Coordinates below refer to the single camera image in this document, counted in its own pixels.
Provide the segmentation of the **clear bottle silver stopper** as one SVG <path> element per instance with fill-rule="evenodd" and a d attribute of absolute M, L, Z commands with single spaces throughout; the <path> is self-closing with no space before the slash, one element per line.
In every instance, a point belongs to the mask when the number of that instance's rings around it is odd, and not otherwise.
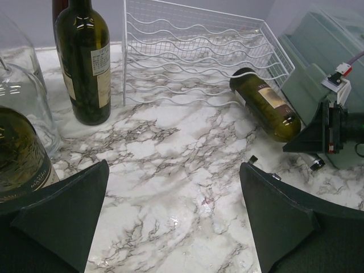
<path fill-rule="evenodd" d="M 18 65 L 1 64 L 1 105 L 21 112 L 33 125 L 49 157 L 55 157 L 60 135 L 37 77 Z"/>

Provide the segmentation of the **green bottle silver neck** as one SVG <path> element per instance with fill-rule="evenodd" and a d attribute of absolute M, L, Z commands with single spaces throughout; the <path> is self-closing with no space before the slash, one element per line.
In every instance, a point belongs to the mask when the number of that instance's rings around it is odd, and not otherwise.
<path fill-rule="evenodd" d="M 251 68 L 237 70 L 229 81 L 238 101 L 273 140 L 288 143 L 301 132 L 301 120 L 291 107 Z"/>

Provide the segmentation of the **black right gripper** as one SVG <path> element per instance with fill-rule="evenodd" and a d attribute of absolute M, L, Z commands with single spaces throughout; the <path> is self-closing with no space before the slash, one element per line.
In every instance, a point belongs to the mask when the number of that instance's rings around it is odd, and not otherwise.
<path fill-rule="evenodd" d="M 349 113 L 336 102 L 320 102 L 311 122 L 283 146 L 283 152 L 338 154 L 344 144 L 354 142 L 354 152 L 363 155 L 363 113 Z"/>

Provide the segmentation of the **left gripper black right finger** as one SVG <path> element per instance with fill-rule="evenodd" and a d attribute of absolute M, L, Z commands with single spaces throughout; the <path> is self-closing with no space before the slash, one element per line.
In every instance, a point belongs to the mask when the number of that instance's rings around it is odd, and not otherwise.
<path fill-rule="evenodd" d="M 363 272 L 363 212 L 325 201 L 250 163 L 239 170 L 262 272 Z"/>

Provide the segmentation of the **dark bottle black neck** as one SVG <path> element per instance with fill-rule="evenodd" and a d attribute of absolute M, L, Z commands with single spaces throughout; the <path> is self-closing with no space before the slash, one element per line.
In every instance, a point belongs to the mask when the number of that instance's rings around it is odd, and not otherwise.
<path fill-rule="evenodd" d="M 1 106 L 1 202 L 59 181 L 34 127 L 20 112 Z"/>
<path fill-rule="evenodd" d="M 111 111 L 109 29 L 91 1 L 69 1 L 55 22 L 63 78 L 75 117 L 105 122 Z"/>

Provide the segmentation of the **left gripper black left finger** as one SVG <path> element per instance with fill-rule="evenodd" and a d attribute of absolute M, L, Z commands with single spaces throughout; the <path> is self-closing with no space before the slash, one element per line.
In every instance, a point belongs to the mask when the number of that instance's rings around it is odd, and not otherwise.
<path fill-rule="evenodd" d="M 1 204 L 1 272 L 84 272 L 105 198 L 102 160 Z"/>

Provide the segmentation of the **clear bottle dark cork stopper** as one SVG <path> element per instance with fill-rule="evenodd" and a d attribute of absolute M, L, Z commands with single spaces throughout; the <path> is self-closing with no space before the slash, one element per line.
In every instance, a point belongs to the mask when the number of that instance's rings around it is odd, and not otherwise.
<path fill-rule="evenodd" d="M 5 62 L 18 65 L 39 79 L 48 93 L 34 45 L 28 36 L 1 11 L 1 56 Z"/>

